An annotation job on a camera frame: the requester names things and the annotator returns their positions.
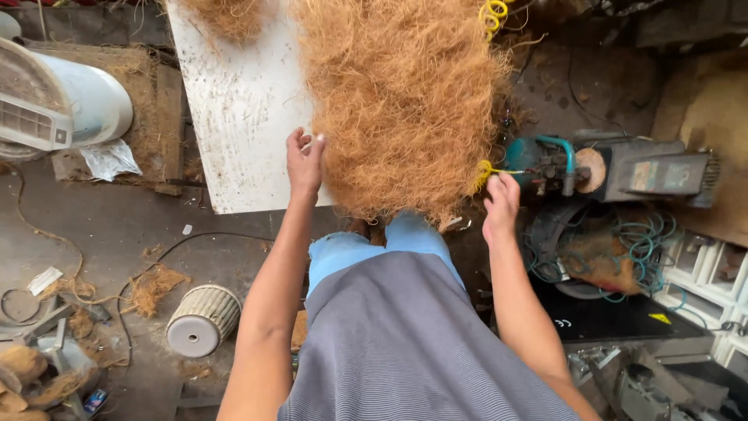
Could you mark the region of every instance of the coir fiber bundle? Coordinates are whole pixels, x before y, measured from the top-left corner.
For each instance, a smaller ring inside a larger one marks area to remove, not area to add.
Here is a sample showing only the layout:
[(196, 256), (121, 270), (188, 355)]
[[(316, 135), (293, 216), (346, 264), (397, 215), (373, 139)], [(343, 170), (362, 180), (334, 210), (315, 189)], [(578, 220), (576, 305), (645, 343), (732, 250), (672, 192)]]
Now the coir fiber bundle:
[(261, 0), (180, 1), (202, 21), (211, 35), (224, 40), (252, 41), (262, 31)]
[(492, 56), (474, 0), (292, 0), (301, 63), (329, 139), (325, 185), (352, 216), (410, 208), (444, 225), (474, 193), (495, 95), (511, 64)]

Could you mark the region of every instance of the hand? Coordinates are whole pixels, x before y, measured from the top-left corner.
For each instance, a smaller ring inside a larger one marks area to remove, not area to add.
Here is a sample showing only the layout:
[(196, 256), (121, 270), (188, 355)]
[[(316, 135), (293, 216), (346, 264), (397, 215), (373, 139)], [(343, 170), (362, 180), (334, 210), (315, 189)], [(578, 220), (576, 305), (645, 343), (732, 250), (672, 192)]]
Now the hand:
[(509, 174), (492, 175), (486, 184), (490, 199), (483, 201), (488, 215), (483, 223), (483, 238), (488, 248), (504, 241), (515, 241), (515, 221), (519, 209), (519, 184)]
[[(311, 142), (309, 148), (301, 150)], [(304, 129), (299, 127), (291, 132), (286, 139), (288, 153), (286, 156), (288, 178), (291, 181), (291, 198), (314, 197), (322, 185), (322, 152), (325, 150), (325, 138), (320, 135), (312, 140), (312, 136), (304, 135)]]

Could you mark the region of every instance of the dirt floor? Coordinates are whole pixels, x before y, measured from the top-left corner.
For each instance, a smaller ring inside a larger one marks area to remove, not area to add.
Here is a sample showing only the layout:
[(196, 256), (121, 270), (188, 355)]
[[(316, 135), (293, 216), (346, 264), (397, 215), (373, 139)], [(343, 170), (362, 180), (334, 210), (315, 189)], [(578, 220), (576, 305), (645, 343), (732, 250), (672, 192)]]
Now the dirt floor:
[[(574, 103), (568, 88), (568, 61), (566, 48), (541, 45), (535, 51), (516, 85), (521, 107), (530, 110), (536, 122), (527, 124), (524, 134), (564, 136), (583, 128), (616, 129), (589, 117)], [(649, 134), (659, 92), (655, 63), (643, 52), (574, 51), (571, 77), (577, 97), (590, 112), (618, 122), (629, 133)], [(221, 231), (274, 238), (283, 218), (281, 210), (214, 215), (209, 203), (204, 208), (197, 206), (196, 189), (187, 189), (182, 197), (174, 198), (140, 187), (57, 183), (48, 160), (21, 168), (26, 178), (22, 209), (27, 219), (69, 238), (82, 250), (83, 279), (99, 287), (100, 297), (118, 294), (128, 277), (144, 266), (141, 253), (145, 248), (158, 244), (168, 248), (183, 239), (186, 224), (193, 226), (193, 234)], [(0, 259), (2, 288), (24, 288), (50, 265), (65, 273), (72, 271), (78, 263), (77, 254), (59, 242), (34, 234), (16, 215), (18, 178), (5, 175), (0, 181), (0, 255), (6, 256)], [(480, 273), (487, 249), (480, 233), (479, 208), (468, 207), (467, 215), (472, 219), (471, 227), (448, 234), (447, 240), (473, 302), (489, 304), (489, 299), (481, 300), (475, 292), (488, 287)], [(338, 220), (331, 208), (318, 208), (313, 236), (321, 237), (345, 225), (346, 221)], [(267, 256), (263, 245), (264, 240), (215, 234), (190, 240), (164, 263), (189, 275), (193, 286), (208, 282), (223, 285), (243, 299)], [(214, 354), (196, 360), (212, 371), (196, 380), (180, 374), (181, 358), (166, 342), (165, 325), (190, 287), (178, 285), (151, 320), (132, 313), (124, 316), (132, 340), (132, 364), (127, 369), (111, 369), (99, 385), (111, 396), (103, 409), (107, 420), (172, 420), (177, 391), (184, 382), (188, 391), (183, 397), (192, 397), (197, 390), (203, 396), (219, 396), (225, 388), (233, 356), (232, 340)], [(112, 302), (106, 306), (115, 312)], [(125, 357), (126, 337), (116, 318), (110, 325), (96, 327), (103, 337), (100, 345), (115, 356)], [(198, 412), (180, 413), (177, 419), (215, 416), (215, 408)]]

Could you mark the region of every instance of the person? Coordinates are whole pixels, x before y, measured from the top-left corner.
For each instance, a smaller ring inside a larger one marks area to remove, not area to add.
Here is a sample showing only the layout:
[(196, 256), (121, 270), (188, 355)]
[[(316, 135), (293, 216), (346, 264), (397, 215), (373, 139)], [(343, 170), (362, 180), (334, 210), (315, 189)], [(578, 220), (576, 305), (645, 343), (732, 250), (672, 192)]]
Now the person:
[[(499, 339), (473, 310), (444, 240), (415, 213), (393, 219), (386, 247), (353, 232), (310, 245), (325, 140), (299, 128), (286, 143), (288, 210), (245, 301), (218, 421), (599, 420), (524, 270), (510, 176), (488, 180), (482, 227)], [(307, 248), (308, 334), (294, 381)]]

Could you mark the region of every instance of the white board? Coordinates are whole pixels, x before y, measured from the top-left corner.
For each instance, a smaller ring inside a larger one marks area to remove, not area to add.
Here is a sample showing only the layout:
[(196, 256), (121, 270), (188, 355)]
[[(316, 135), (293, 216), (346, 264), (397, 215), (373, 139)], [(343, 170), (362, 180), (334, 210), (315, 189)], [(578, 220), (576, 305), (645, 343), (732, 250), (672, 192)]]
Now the white board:
[[(287, 0), (280, 0), (260, 39), (239, 48), (209, 42), (178, 0), (167, 4), (216, 213), (288, 206), (286, 137), (296, 127), (309, 133), (312, 103), (298, 63), (296, 24), (286, 10)], [(323, 188), (317, 206), (331, 204)]]

